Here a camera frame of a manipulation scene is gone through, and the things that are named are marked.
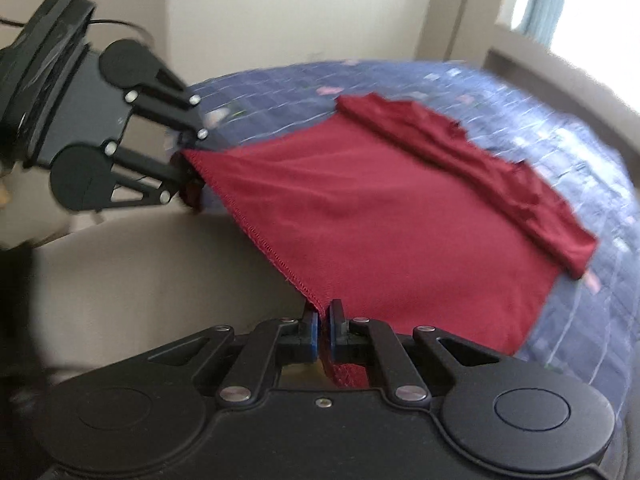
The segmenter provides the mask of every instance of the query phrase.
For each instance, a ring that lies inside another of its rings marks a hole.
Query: window
[[[513,6],[513,14],[511,15],[511,30],[515,30],[520,26],[524,19],[524,14],[527,12],[527,4],[529,0],[516,0]]]
[[[551,51],[640,112],[640,0],[564,0]]]

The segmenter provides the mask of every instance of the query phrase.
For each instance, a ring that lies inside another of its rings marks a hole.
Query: silver rivet
[[[116,142],[107,142],[107,145],[104,147],[104,154],[106,156],[113,155],[118,149],[118,144]]]
[[[127,94],[124,96],[124,100],[127,103],[132,103],[133,101],[135,101],[138,98],[138,92],[136,92],[135,90],[130,90],[127,92]]]
[[[396,397],[406,402],[418,402],[427,398],[427,391],[420,386],[406,384],[396,390]]]
[[[226,402],[243,402],[251,398],[251,391],[244,386],[227,386],[220,390],[220,397]]]
[[[318,408],[330,408],[334,402],[331,399],[325,399],[321,397],[320,399],[316,399],[316,406]]]

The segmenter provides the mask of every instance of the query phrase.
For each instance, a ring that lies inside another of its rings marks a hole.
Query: red cloth
[[[399,333],[430,324],[511,354],[596,247],[527,164],[415,102],[342,96],[305,131],[186,156],[320,312],[341,298]]]

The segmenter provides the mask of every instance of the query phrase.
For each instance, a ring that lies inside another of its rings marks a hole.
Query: blue bedsheet
[[[193,90],[204,112],[229,110],[217,132],[233,146],[325,120],[338,92],[375,91],[419,101],[460,120],[478,146],[528,161],[600,244],[582,280],[565,274],[558,279],[518,356],[592,384],[617,416],[623,414],[638,338],[640,211],[620,156],[585,124],[485,72],[453,63],[321,62],[222,76]],[[216,207],[210,190],[205,200],[206,207]]]

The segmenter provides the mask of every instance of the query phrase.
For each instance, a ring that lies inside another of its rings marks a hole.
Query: beige wall
[[[26,21],[42,0],[0,0],[0,14],[18,21]],[[143,25],[156,40],[156,52],[166,53],[165,0],[93,0],[98,4],[96,18],[129,20]],[[17,30],[0,27],[0,45],[11,43]],[[135,37],[135,32],[115,25],[95,25],[89,39],[98,49],[122,37]],[[143,120],[131,121],[124,144],[151,156],[163,156],[164,128],[147,124]],[[27,238],[36,240],[63,228],[68,215],[55,202],[49,190],[49,177],[43,171],[27,174],[19,170],[3,183],[12,194],[12,202],[0,208],[0,244],[17,244]]]
[[[318,59],[412,59],[429,0],[168,0],[188,82]]]
[[[417,59],[463,59],[481,66],[502,0],[431,0]]]

